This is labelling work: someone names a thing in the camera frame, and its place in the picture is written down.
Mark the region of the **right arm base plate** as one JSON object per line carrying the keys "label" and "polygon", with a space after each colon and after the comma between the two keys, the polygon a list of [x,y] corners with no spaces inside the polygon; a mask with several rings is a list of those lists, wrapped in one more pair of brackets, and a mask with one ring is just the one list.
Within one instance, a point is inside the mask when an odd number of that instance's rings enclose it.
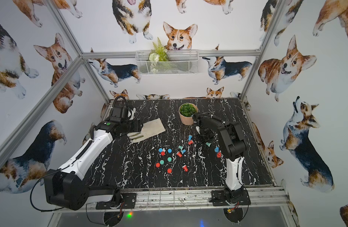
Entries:
{"label": "right arm base plate", "polygon": [[216,190],[211,191],[209,200],[213,206],[251,205],[248,192],[244,188],[238,190]]}

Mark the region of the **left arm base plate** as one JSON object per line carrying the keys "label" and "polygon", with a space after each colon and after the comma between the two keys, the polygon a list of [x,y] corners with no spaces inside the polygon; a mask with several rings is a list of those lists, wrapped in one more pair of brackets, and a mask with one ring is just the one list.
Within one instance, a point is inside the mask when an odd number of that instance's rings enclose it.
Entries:
{"label": "left arm base plate", "polygon": [[136,203],[136,193],[123,193],[114,195],[109,201],[96,204],[97,210],[133,209]]}

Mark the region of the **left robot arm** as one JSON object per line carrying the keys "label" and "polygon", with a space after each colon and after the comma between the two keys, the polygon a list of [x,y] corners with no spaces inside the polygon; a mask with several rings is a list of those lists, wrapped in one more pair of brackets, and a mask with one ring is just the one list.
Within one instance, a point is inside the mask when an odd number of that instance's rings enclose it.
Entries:
{"label": "left robot arm", "polygon": [[47,203],[77,211],[89,203],[107,203],[116,208],[124,202],[117,186],[88,186],[84,182],[89,168],[109,144],[143,128],[136,109],[123,96],[120,98],[124,105],[113,103],[109,116],[91,127],[90,138],[74,156],[43,177]]}

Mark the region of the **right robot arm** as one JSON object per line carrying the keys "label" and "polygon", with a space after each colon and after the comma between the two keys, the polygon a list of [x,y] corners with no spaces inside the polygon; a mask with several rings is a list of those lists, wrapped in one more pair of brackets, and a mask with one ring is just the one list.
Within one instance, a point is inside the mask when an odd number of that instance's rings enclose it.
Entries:
{"label": "right robot arm", "polygon": [[248,145],[239,123],[224,121],[211,112],[193,115],[197,134],[195,138],[200,143],[209,143],[217,136],[218,146],[227,162],[226,187],[224,194],[229,202],[244,195],[242,183],[242,164]]}

